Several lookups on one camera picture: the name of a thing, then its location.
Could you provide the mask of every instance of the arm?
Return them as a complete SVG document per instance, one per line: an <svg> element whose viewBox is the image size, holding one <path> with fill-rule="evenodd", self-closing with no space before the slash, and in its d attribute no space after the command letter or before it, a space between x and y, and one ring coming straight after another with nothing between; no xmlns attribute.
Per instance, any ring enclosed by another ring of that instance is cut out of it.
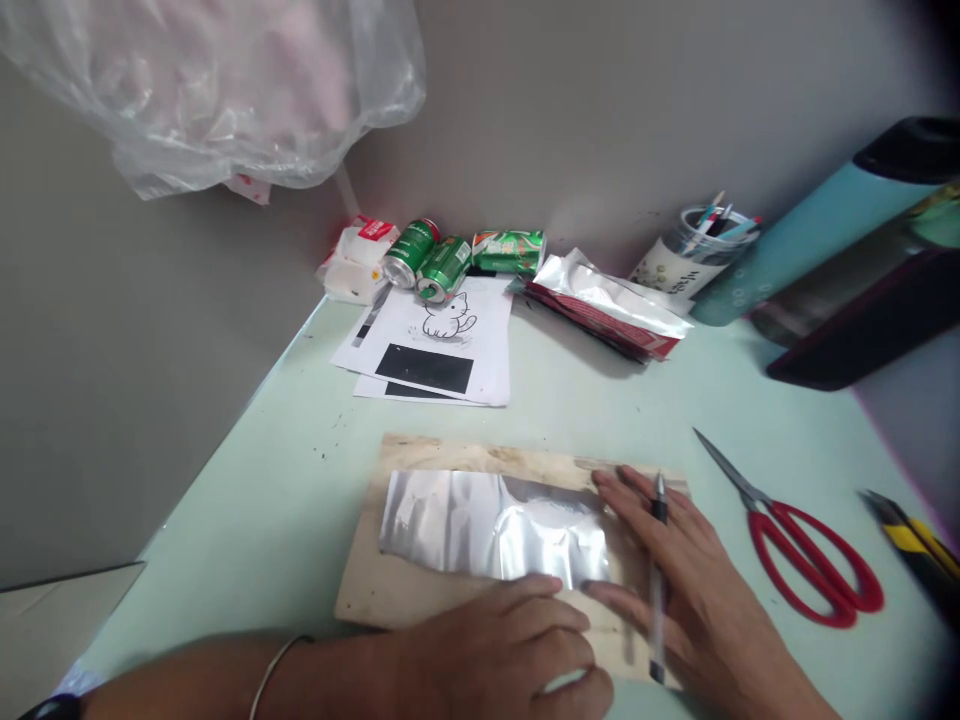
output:
<svg viewBox="0 0 960 720"><path fill-rule="evenodd" d="M296 643L267 680L257 720L599 720L613 685L581 634L586 615L553 597L561 586L530 575L407 630ZM286 640L203 641L92 691L83 718L247 720ZM575 682L544 691L577 670Z"/></svg>
<svg viewBox="0 0 960 720"><path fill-rule="evenodd" d="M664 641L690 689L738 719L839 720L690 499L669 491L670 522L663 525L650 514L650 479L626 466L617 472L619 479L595 471L594 483L670 582ZM587 594L638 629L649 628L649 605L629 590L591 583Z"/></svg>
<svg viewBox="0 0 960 720"><path fill-rule="evenodd" d="M271 673L257 717L375 717L393 691L385 638L294 644ZM267 666L287 639L241 635L191 645L85 695L84 720L247 720Z"/></svg>

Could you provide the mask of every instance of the water bottle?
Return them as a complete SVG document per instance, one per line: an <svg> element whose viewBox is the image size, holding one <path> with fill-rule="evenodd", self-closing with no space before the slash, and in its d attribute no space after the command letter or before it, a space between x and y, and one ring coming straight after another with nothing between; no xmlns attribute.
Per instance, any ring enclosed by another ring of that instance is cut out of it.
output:
<svg viewBox="0 0 960 720"><path fill-rule="evenodd" d="M690 314L730 324L958 176L960 119L901 120L697 293Z"/></svg>

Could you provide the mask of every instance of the black lid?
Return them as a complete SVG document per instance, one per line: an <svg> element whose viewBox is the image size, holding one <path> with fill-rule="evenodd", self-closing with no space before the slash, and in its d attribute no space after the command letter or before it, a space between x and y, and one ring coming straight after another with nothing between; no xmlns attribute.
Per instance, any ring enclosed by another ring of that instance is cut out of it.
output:
<svg viewBox="0 0 960 720"><path fill-rule="evenodd" d="M853 156L862 170L915 185L960 177L960 118L901 120Z"/></svg>

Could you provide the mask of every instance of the wall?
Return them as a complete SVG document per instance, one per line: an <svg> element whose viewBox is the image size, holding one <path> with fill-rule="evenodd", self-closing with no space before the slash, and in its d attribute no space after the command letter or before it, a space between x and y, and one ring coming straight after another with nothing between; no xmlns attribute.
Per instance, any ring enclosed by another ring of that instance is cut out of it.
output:
<svg viewBox="0 0 960 720"><path fill-rule="evenodd" d="M332 182L145 203L5 59L0 96L5 587L137 556L316 306L345 212Z"/></svg>
<svg viewBox="0 0 960 720"><path fill-rule="evenodd" d="M855 386L904 474L960 547L960 327Z"/></svg>
<svg viewBox="0 0 960 720"><path fill-rule="evenodd" d="M347 166L365 212L546 228L626 271L684 204L725 188L775 219L895 120L948 110L906 5L422 0L426 105Z"/></svg>

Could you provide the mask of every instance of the bracelet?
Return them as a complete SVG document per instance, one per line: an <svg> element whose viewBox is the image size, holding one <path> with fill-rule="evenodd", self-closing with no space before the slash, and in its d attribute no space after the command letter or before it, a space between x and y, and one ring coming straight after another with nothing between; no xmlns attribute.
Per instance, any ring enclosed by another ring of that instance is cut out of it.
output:
<svg viewBox="0 0 960 720"><path fill-rule="evenodd" d="M270 675L273 674L274 669L277 667L277 663L280 662L280 658L284 656L287 650L301 640L304 640L305 642L313 642L313 638L309 635L297 635L296 637L288 640L286 645L280 648L277 654L274 655L273 660L270 661L270 664L267 665L267 671L263 674L263 680L260 681L260 687L257 688L257 694L253 696L253 705L250 707L250 720L256 719L257 706L260 704L260 696L263 695L263 689L267 686L267 681L270 679Z"/></svg>

